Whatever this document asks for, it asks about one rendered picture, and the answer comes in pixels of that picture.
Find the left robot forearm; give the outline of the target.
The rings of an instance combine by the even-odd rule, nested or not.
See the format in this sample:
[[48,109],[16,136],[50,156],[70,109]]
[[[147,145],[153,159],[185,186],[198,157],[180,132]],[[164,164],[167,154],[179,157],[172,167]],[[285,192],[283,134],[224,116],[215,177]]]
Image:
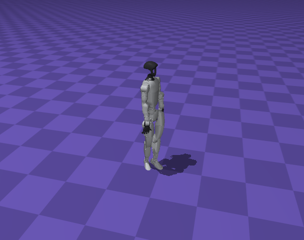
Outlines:
[[164,109],[164,97],[162,99],[158,99],[158,110]]

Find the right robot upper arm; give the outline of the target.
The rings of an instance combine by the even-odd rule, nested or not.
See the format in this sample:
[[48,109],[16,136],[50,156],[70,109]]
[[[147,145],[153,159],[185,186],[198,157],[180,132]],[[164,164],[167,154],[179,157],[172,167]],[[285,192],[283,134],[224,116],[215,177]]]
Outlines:
[[149,83],[144,83],[140,87],[142,107],[143,107],[144,104],[146,104],[148,106],[148,108],[150,107],[150,104],[147,102],[149,90],[150,90],[150,84]]

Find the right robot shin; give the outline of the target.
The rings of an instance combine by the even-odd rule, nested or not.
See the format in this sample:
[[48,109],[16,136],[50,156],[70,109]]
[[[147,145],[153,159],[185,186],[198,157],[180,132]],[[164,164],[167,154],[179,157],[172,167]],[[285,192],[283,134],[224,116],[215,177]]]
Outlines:
[[151,148],[150,147],[147,147],[145,146],[145,141],[144,141],[144,147],[143,147],[143,150],[144,150],[144,155],[145,155],[145,162],[149,162],[149,156],[151,154]]

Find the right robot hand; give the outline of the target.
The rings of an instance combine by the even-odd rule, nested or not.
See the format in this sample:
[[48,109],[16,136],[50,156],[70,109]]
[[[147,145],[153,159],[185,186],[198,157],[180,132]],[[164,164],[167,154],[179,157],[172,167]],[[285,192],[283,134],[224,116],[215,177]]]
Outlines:
[[149,125],[146,125],[146,126],[145,125],[146,125],[146,123],[144,122],[143,132],[141,132],[142,134],[147,134],[151,130],[150,129],[150,122],[149,122]]

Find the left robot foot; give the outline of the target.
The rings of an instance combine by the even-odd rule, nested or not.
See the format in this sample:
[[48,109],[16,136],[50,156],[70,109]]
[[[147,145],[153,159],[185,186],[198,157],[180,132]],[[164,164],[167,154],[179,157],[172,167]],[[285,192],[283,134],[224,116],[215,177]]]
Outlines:
[[150,160],[150,163],[153,164],[157,169],[162,170],[163,166],[158,161],[153,161],[153,158]]

